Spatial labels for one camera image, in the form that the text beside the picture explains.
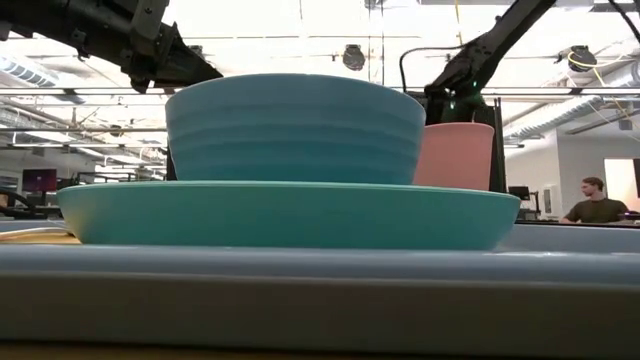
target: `gray tray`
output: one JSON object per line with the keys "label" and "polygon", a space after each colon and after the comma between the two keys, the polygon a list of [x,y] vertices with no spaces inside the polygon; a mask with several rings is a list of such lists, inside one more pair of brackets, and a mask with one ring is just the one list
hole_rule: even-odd
{"label": "gray tray", "polygon": [[640,256],[0,247],[0,340],[640,358]]}

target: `black robotic arm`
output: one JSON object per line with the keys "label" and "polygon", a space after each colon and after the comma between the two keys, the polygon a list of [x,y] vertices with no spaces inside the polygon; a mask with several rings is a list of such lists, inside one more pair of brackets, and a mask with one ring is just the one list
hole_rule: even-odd
{"label": "black robotic arm", "polygon": [[131,86],[182,87],[222,74],[162,23],[169,0],[0,0],[0,40],[13,31],[72,46],[119,65]]}

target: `ceiling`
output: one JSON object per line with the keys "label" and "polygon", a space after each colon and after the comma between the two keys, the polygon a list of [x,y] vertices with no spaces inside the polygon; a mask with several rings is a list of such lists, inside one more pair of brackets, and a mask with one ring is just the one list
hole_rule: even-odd
{"label": "ceiling", "polygon": [[[495,17],[507,9],[506,5],[462,5],[458,24],[453,5],[418,5],[412,0],[389,0],[386,4],[386,9],[368,10],[363,0],[176,0],[171,1],[164,21],[176,21],[185,42],[203,46],[207,60],[225,76],[318,73],[399,88],[398,59],[403,52],[414,47],[456,46],[460,43],[458,32],[462,41],[468,41],[489,30]],[[508,53],[489,86],[553,86],[567,75],[578,84],[587,84],[595,80],[592,74],[567,73],[566,62],[555,64],[554,56],[572,45],[588,45],[592,52],[599,52],[602,62],[607,62],[638,48],[635,40],[629,40],[632,34],[619,14],[589,10],[590,7],[577,7],[549,11]],[[638,14],[630,15],[640,26]],[[349,44],[361,46],[369,56],[362,71],[348,70],[342,64],[340,56]],[[80,61],[73,48],[42,37],[25,39],[12,35],[9,41],[0,43],[0,53],[57,72],[60,86],[129,87],[128,77],[117,66],[94,57]],[[428,51],[407,57],[408,85],[421,88],[433,80],[442,71],[446,55],[445,51]],[[628,61],[626,57],[619,60],[612,67]],[[6,76],[0,77],[0,82],[5,86],[24,85]],[[86,103],[82,106],[42,96],[12,100],[62,119],[81,121],[87,127],[164,126],[166,95],[84,98]],[[539,105],[533,99],[505,100],[503,117],[513,119]],[[614,136],[616,131],[608,129],[605,126],[590,133]],[[106,142],[166,141],[163,133],[98,138]]]}

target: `monitor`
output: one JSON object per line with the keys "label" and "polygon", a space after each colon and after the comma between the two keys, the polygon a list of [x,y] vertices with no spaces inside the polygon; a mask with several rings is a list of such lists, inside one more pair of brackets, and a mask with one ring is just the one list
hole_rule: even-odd
{"label": "monitor", "polygon": [[24,169],[22,191],[56,191],[58,179],[56,169]]}
{"label": "monitor", "polygon": [[509,186],[509,194],[520,198],[522,201],[531,200],[528,186]]}

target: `bowl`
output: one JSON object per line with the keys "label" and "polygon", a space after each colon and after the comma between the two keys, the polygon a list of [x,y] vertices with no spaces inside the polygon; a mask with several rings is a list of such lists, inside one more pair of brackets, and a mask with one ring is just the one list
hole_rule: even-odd
{"label": "bowl", "polygon": [[426,186],[150,181],[61,190],[83,244],[491,250],[520,199]]}
{"label": "bowl", "polygon": [[365,81],[262,74],[188,87],[166,119],[179,180],[408,185],[425,112]]}

